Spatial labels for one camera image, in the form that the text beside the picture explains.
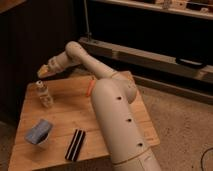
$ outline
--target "metal frame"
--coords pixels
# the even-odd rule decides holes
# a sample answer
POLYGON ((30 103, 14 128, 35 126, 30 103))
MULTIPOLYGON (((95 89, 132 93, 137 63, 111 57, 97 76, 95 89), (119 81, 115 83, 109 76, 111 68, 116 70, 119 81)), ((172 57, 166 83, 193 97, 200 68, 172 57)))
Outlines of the metal frame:
MULTIPOLYGON (((129 6, 134 8, 149 9, 154 11, 169 12, 175 14, 182 14, 186 16, 193 16, 198 18, 213 20, 212 14, 201 13, 196 11, 186 11, 179 9, 169 9, 169 6, 157 6, 153 4, 128 1, 128 0, 93 0, 100 1, 109 4, 117 4, 123 6, 129 6)), ((202 69, 193 69, 183 65, 179 65, 175 62, 175 58, 171 56, 161 55, 157 53, 147 52, 144 50, 129 48, 112 43, 107 43, 99 40, 94 40, 91 37, 87 0, 84 0, 85 19, 87 38, 81 37, 79 43, 91 54, 103 56, 106 58, 123 61, 126 63, 139 65, 145 68, 163 71, 174 75, 193 78, 195 80, 203 81, 213 84, 213 66, 207 65, 202 69)), ((213 104, 213 96, 205 93, 195 92, 186 88, 162 83, 156 80, 151 80, 134 75, 134 79, 137 84, 155 88, 158 90, 173 93, 186 98, 194 99, 197 101, 213 104)))
POLYGON ((164 0, 166 2, 164 3, 164 5, 149 4, 149 3, 137 2, 132 0, 93 0, 93 1, 213 20, 213 14, 211 13, 186 10, 186 9, 183 10, 183 9, 169 8, 169 5, 167 4, 168 0, 164 0))

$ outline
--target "wooden tabletop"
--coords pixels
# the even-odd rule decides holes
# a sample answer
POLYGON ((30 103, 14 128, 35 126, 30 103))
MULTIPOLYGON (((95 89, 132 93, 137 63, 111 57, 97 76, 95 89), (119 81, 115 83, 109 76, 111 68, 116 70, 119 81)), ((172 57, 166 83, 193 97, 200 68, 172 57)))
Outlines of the wooden tabletop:
MULTIPOLYGON (((124 72, 124 74, 132 79, 129 72, 124 72)), ((109 155, 90 103, 90 97, 86 97, 91 79, 92 76, 81 76, 45 81, 54 98, 54 105, 49 109, 40 103, 35 83, 28 85, 10 159, 10 171, 36 170, 69 163, 64 157, 75 129, 86 131, 78 161, 109 155), (32 145, 24 137, 40 119, 51 122, 53 129, 43 144, 32 145)), ((131 107, 134 118, 148 142, 151 145, 159 144, 160 141, 139 91, 131 107)))

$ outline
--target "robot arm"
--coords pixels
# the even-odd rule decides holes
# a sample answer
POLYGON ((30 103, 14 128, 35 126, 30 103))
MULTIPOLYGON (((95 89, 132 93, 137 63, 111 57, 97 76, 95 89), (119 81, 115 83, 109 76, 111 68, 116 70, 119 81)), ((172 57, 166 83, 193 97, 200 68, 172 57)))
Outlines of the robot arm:
POLYGON ((77 42, 70 42, 65 52, 51 58, 38 71, 44 78, 82 63, 99 80, 91 102, 116 171, 160 171, 160 166, 140 133, 129 103, 133 102, 135 84, 116 70, 90 56, 77 42))

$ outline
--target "speckled floor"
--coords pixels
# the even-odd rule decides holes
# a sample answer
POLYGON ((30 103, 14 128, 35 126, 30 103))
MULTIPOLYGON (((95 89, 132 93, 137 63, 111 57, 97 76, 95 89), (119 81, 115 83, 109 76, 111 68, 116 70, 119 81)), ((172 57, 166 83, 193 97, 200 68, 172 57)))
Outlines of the speckled floor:
MULTIPOLYGON (((153 147, 163 171, 200 171, 200 158, 213 147, 213 106, 138 86, 161 144, 153 147)), ((15 129, 0 122, 0 170, 6 171, 15 129)), ((204 158, 206 171, 213 170, 213 152, 204 158)), ((67 167, 48 170, 69 170, 67 167)), ((108 158, 80 162, 72 170, 107 171, 108 158)))

